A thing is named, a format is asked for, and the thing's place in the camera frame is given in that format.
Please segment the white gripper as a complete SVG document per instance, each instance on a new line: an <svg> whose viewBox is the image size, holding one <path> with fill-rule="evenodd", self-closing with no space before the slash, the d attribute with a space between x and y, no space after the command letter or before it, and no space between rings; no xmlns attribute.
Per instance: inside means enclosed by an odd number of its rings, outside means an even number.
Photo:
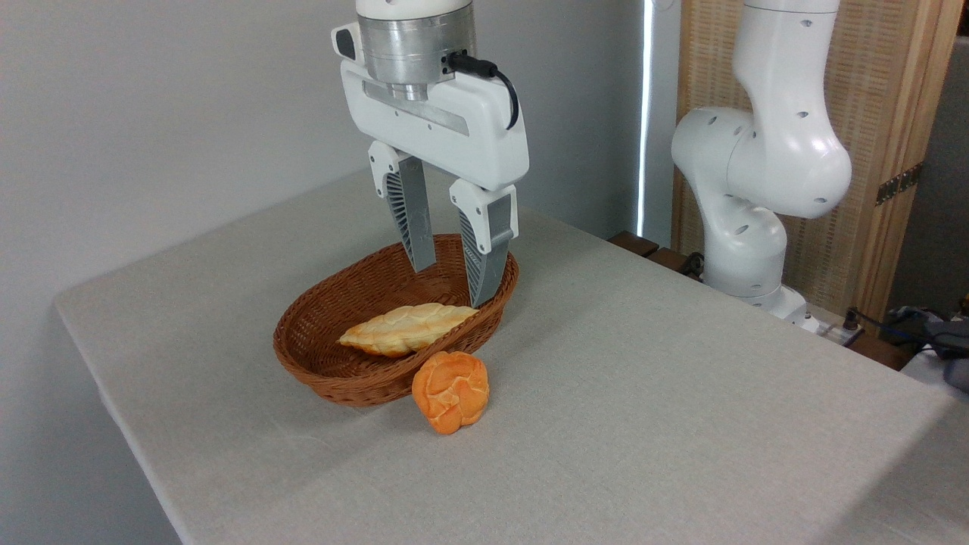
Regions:
<svg viewBox="0 0 969 545"><path fill-rule="evenodd" d="M353 22L332 31L332 44L351 117L377 139L368 148L376 194L417 273L436 262L422 160L460 177L450 199L471 307L481 307L497 293L519 235L509 184L528 172L529 156L518 94L475 58L472 22Z"/></svg>

